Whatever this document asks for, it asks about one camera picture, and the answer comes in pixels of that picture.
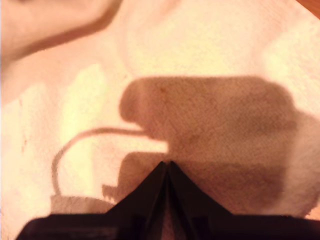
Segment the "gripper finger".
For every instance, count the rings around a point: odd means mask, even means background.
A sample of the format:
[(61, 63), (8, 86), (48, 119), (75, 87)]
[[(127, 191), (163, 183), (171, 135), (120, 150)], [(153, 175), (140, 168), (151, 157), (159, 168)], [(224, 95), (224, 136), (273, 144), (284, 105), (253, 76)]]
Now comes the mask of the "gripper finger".
[(204, 193), (174, 162), (167, 166), (170, 207), (187, 240), (226, 240), (228, 233), (218, 217), (232, 214)]
[(166, 198), (167, 167), (152, 172), (107, 213), (109, 240), (159, 240)]

